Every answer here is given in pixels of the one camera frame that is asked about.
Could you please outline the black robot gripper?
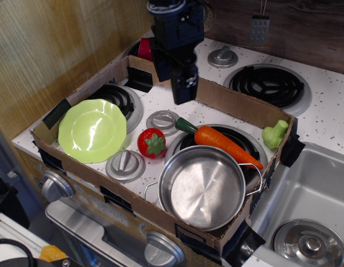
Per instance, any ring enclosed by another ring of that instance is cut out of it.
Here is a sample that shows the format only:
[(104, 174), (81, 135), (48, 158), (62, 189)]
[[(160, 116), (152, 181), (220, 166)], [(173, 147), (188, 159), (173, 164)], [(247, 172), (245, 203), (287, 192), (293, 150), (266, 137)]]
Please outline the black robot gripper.
[[(171, 77), (176, 105), (194, 100), (199, 81), (194, 50), (204, 40), (205, 3), (148, 1), (147, 10), (154, 17), (150, 49), (159, 81)], [(186, 67), (177, 67), (171, 72), (170, 61)]]

